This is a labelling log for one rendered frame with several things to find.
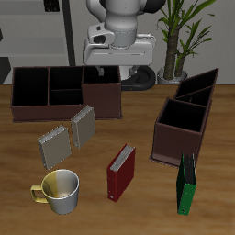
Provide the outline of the dark brown desk caddy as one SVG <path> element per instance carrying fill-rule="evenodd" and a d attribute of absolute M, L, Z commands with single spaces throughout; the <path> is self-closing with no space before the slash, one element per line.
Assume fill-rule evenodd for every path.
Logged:
<path fill-rule="evenodd" d="M 218 68 L 179 83 L 173 98 L 167 98 L 155 121 L 150 160 L 178 168 L 182 153 L 197 162 Z"/>
<path fill-rule="evenodd" d="M 85 106 L 95 118 L 121 117 L 119 68 L 106 66 L 16 67 L 11 109 L 16 122 L 69 120 Z"/>

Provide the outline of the green book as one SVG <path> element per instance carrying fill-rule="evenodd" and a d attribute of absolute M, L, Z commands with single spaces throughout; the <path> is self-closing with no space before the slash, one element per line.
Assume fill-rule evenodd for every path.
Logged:
<path fill-rule="evenodd" d="M 177 213 L 187 216 L 196 190 L 194 155 L 182 154 L 176 180 Z"/>

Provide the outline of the grey shelf unit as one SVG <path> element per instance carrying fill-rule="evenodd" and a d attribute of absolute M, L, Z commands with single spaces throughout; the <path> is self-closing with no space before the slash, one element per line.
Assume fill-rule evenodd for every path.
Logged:
<path fill-rule="evenodd" d="M 0 0 L 0 57 L 12 67 L 69 65 L 67 21 L 69 0 Z"/>

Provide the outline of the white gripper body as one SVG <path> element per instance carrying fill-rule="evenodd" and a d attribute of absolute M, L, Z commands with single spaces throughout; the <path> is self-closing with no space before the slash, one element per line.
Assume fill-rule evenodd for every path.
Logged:
<path fill-rule="evenodd" d="M 108 44 L 84 42 L 85 65 L 150 65 L 156 38 L 151 34 L 138 34 L 134 44 L 124 50 L 115 50 Z"/>

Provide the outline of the white and yellow mug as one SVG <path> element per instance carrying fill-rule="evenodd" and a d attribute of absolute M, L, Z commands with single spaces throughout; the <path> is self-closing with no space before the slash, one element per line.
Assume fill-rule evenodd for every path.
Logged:
<path fill-rule="evenodd" d="M 79 186 L 76 173 L 60 169 L 48 173 L 40 185 L 31 186 L 30 194 L 34 202 L 49 204 L 53 212 L 65 215 L 77 206 Z"/>

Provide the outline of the green pot plant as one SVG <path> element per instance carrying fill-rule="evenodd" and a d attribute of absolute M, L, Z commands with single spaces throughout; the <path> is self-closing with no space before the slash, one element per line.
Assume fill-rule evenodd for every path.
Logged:
<path fill-rule="evenodd" d="M 195 56 L 195 48 L 204 42 L 211 41 L 207 38 L 210 26 L 196 34 L 201 19 L 188 25 L 188 22 L 203 9 L 214 4 L 216 0 L 205 0 L 199 3 L 196 0 L 188 9 L 185 8 L 185 0 L 166 0 L 167 10 L 162 9 L 163 17 L 158 20 L 165 25 L 161 28 L 167 44 L 165 64 L 158 71 L 158 82 L 162 84 L 178 84 L 186 78 L 183 73 L 185 58 L 188 55 Z"/>

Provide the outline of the red book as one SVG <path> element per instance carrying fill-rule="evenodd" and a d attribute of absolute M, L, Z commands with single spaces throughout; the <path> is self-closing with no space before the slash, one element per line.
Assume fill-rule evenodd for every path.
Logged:
<path fill-rule="evenodd" d="M 107 197 L 117 202 L 134 177 L 135 147 L 125 144 L 106 168 Z"/>

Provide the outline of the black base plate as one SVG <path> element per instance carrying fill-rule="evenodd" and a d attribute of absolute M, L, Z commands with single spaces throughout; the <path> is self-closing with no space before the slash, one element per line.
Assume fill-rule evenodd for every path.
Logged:
<path fill-rule="evenodd" d="M 140 66 L 129 79 L 121 82 L 122 91 L 145 91 L 155 85 L 156 76 L 149 66 Z"/>

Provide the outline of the dark vertical post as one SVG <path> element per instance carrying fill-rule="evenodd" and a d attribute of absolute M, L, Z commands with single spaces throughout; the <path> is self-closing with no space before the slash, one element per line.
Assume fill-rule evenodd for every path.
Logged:
<path fill-rule="evenodd" d="M 68 61 L 70 66 L 74 66 L 75 62 L 75 53 L 73 45 L 73 27 L 71 19 L 71 10 L 70 10 L 70 1 L 62 0 L 62 13 L 65 29 L 65 38 L 68 51 Z"/>

